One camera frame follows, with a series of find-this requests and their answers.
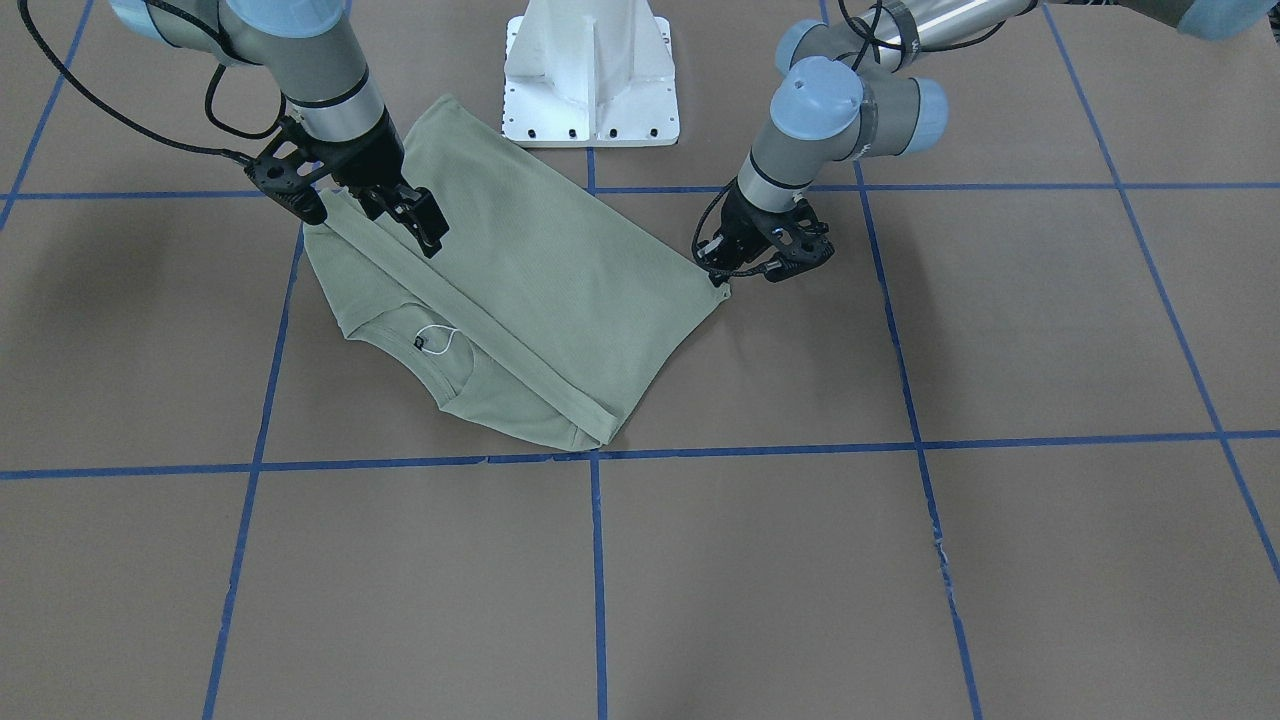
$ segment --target white plastic stand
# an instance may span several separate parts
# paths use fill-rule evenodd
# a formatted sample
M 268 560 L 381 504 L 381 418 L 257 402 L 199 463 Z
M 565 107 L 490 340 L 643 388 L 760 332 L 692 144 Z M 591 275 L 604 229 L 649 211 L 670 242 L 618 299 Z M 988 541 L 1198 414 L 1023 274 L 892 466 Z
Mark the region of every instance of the white plastic stand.
M 507 24 L 502 133 L 525 147 L 680 137 L 671 24 L 648 0 L 530 0 Z

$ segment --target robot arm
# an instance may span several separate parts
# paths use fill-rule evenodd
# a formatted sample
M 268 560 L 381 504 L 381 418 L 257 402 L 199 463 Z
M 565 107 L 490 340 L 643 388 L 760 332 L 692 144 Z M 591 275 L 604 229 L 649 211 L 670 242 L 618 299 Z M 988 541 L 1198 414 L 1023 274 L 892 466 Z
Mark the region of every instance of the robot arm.
M 1266 14 L 1274 0 L 1056 0 L 1119 4 L 1206 40 L 1230 37 Z M 938 83 L 892 73 L 922 54 L 989 37 L 1039 0 L 881 0 L 832 26 L 804 20 L 776 54 L 785 76 L 737 177 L 726 187 L 721 227 L 694 238 L 694 260 L 717 286 L 763 273 L 778 282 L 826 263 L 835 249 L 828 227 L 804 191 L 829 161 L 904 155 L 932 147 L 947 124 Z M 987 32 L 978 40 L 965 40 Z M 767 250 L 773 256 L 750 270 Z
M 332 174 L 370 218 L 388 213 L 404 225 L 424 255 L 440 249 L 448 223 L 431 192 L 402 174 L 404 149 L 342 0 L 111 0 L 111 8 L 140 35 L 271 72 L 287 114 L 266 149 L 242 163 L 265 195 L 319 224 L 326 213 L 312 183 Z M 296 150 L 278 158 L 285 143 Z M 303 172 L 307 163 L 316 167 Z

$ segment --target green cloth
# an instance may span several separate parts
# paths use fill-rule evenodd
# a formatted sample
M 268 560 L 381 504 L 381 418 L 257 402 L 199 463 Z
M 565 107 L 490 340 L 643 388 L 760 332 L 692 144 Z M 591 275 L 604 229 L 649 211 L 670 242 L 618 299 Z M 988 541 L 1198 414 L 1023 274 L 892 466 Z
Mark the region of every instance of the green cloth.
M 451 229 L 426 260 L 385 215 L 325 193 L 306 250 L 343 336 L 399 360 L 445 413 L 559 450 L 608 443 L 728 286 L 453 97 L 404 149 Z

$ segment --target gray-green fabric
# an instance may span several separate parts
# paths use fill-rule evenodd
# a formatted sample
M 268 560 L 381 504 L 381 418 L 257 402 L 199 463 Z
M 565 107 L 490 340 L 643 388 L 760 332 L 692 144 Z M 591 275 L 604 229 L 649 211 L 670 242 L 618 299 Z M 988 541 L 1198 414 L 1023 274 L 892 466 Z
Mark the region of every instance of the gray-green fabric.
M 445 413 L 559 450 L 608 443 L 728 286 L 453 97 L 404 149 L 451 229 L 426 260 L 393 220 L 326 193 L 306 251 L 343 336 L 399 360 Z

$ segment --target light blue joint cap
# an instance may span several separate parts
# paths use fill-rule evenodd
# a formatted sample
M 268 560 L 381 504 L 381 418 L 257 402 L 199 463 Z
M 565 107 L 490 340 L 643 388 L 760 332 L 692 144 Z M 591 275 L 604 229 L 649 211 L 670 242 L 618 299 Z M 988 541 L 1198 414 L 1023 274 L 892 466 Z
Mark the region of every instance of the light blue joint cap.
M 941 85 L 928 78 L 911 79 L 920 88 L 920 115 L 915 119 L 915 133 L 911 135 L 911 142 L 906 143 L 906 150 L 901 155 L 919 152 L 937 145 L 947 129 L 947 118 L 951 115 L 947 94 Z
M 227 0 L 251 28 L 275 37 L 316 37 L 342 19 L 342 0 Z
M 160 29 L 156 28 L 155 20 L 151 19 L 147 4 L 142 0 L 111 0 L 111 9 L 115 10 L 115 17 L 120 18 L 124 27 L 142 37 L 159 40 L 168 45 L 168 41 L 160 35 Z
M 805 58 L 773 94 L 769 117 L 796 140 L 827 140 L 854 123 L 861 102 L 863 81 L 849 65 Z
M 1196 0 L 1178 23 L 1178 32 L 1226 40 L 1261 20 L 1274 6 L 1274 0 Z
M 824 24 L 822 20 L 800 20 L 782 35 L 782 40 L 778 41 L 778 50 L 773 55 L 773 65 L 778 68 L 778 73 L 787 74 L 787 70 L 791 69 L 791 58 L 795 58 L 800 42 L 804 41 L 804 36 L 809 35 L 810 29 L 822 24 Z

